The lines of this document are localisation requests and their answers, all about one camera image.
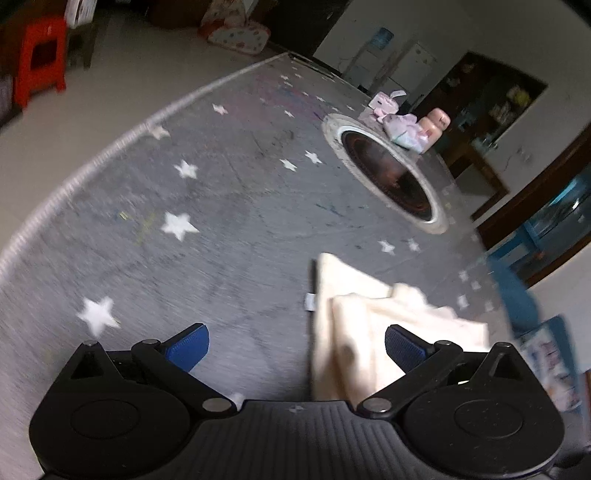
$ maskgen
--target white wall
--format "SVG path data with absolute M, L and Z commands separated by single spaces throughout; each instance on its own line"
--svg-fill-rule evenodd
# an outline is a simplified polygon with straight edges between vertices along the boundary
M 477 35 L 457 0 L 353 0 L 314 53 L 344 72 L 380 27 L 389 29 L 397 49 L 419 41 L 437 59 L 433 71 L 410 98 L 428 93 L 470 50 Z
M 562 0 L 459 1 L 480 27 L 475 51 L 548 84 L 499 140 L 499 148 L 487 155 L 510 194 L 481 217 L 481 223 L 541 173 L 591 121 L 591 27 Z M 520 147 L 525 154 L 515 155 Z
M 562 314 L 581 372 L 591 369 L 591 244 L 530 288 L 544 320 Z

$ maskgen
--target white tile floor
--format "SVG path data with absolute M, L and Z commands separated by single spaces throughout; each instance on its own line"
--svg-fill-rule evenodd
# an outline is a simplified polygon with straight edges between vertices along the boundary
M 163 106 L 274 53 L 208 45 L 195 29 L 161 30 L 125 11 L 99 14 L 92 67 L 35 96 L 0 131 L 0 248 L 67 176 Z

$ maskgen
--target metal screw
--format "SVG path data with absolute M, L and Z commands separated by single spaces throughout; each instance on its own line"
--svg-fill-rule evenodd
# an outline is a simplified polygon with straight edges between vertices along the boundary
M 232 402 L 227 398 L 208 398 L 203 402 L 202 407 L 211 412 L 220 413 L 232 407 Z
M 392 403 L 385 398 L 374 397 L 365 400 L 363 407 L 374 413 L 384 413 L 392 408 Z

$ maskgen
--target white blanket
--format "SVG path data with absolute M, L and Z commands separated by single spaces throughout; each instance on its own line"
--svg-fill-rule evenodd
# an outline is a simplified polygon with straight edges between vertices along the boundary
M 486 323 L 460 319 L 429 305 L 405 284 L 393 287 L 321 254 L 314 314 L 312 393 L 315 400 L 348 400 L 355 407 L 404 375 L 389 358 L 384 334 L 398 324 L 427 342 L 451 340 L 465 351 L 490 349 Z

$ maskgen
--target red stool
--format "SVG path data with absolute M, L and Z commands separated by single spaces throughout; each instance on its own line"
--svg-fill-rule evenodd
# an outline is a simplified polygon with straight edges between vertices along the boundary
M 33 50 L 51 41 L 56 43 L 55 59 L 39 68 L 33 68 Z M 14 101 L 25 108 L 33 90 L 56 85 L 58 92 L 66 89 L 66 22 L 62 17 L 45 17 L 25 29 L 22 40 L 18 76 L 14 89 Z

